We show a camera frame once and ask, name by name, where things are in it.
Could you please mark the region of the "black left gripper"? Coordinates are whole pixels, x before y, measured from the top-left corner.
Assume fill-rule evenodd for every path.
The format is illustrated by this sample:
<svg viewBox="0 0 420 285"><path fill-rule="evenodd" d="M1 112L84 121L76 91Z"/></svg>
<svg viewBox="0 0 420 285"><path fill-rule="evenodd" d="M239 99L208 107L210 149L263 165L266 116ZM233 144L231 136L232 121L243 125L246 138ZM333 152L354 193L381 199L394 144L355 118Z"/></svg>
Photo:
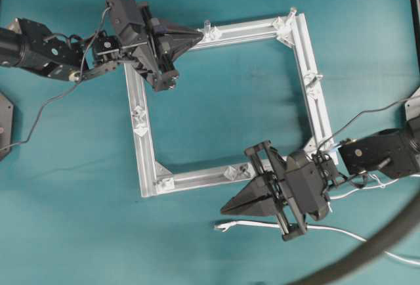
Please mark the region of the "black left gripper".
<svg viewBox="0 0 420 285"><path fill-rule="evenodd" d="M137 73L153 90L173 89L179 76L173 62L197 45L203 39L203 33L154 16L149 26L150 45L139 43L123 46L117 37L121 50L129 56Z"/></svg>

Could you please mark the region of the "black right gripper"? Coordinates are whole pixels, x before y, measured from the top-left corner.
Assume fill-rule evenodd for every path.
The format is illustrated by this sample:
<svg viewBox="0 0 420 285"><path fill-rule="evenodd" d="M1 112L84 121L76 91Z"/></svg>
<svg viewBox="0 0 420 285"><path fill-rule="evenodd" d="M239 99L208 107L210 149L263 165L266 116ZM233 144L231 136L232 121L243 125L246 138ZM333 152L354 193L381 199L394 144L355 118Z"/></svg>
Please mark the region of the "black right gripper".
<svg viewBox="0 0 420 285"><path fill-rule="evenodd" d="M304 215L292 200L285 183L286 161L270 141L245 149L255 170L255 178L220 209L222 215L276 218L284 241L306 233Z"/></svg>

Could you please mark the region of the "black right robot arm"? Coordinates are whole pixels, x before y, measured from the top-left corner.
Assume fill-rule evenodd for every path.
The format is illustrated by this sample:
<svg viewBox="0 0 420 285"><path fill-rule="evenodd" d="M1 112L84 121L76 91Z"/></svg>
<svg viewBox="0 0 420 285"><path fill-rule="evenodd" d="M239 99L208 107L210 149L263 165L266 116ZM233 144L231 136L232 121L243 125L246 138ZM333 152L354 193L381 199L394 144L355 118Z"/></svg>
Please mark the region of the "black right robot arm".
<svg viewBox="0 0 420 285"><path fill-rule="evenodd" d="M245 149L255 176L221 207L221 214L274 216L283 240L304 235L306 216L320 221L330 212L330 190L347 183L363 189L371 171L390 179L419 173L419 116L408 108L403 127L346 139L334 148L348 175L338 171L329 150L322 145L311 155L297 150L287 158L282 158L270 141Z"/></svg>

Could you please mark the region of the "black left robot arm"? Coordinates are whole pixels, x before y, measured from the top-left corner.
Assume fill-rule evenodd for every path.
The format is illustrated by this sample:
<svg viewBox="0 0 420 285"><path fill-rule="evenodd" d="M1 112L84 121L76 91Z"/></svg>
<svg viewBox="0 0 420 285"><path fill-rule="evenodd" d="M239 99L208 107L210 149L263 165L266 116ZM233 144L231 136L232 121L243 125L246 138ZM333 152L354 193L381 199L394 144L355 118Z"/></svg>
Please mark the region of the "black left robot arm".
<svg viewBox="0 0 420 285"><path fill-rule="evenodd" d="M88 81L126 64L153 90L176 85L175 60L203 39L201 31L154 18L146 3L110 1L104 11L115 34L91 37L52 33L46 25L17 18L1 29L1 66L60 81Z"/></svg>

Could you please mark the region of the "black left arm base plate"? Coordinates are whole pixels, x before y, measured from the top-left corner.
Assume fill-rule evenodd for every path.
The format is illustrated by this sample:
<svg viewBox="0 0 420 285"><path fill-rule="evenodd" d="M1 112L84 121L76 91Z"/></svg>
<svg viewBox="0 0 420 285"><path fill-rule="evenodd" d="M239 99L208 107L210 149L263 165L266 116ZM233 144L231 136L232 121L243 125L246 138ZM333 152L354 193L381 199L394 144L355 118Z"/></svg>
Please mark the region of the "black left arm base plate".
<svg viewBox="0 0 420 285"><path fill-rule="evenodd" d="M10 145L12 141L12 124L14 114L14 104L3 93L1 93L0 111L1 160L3 160L11 151Z"/></svg>

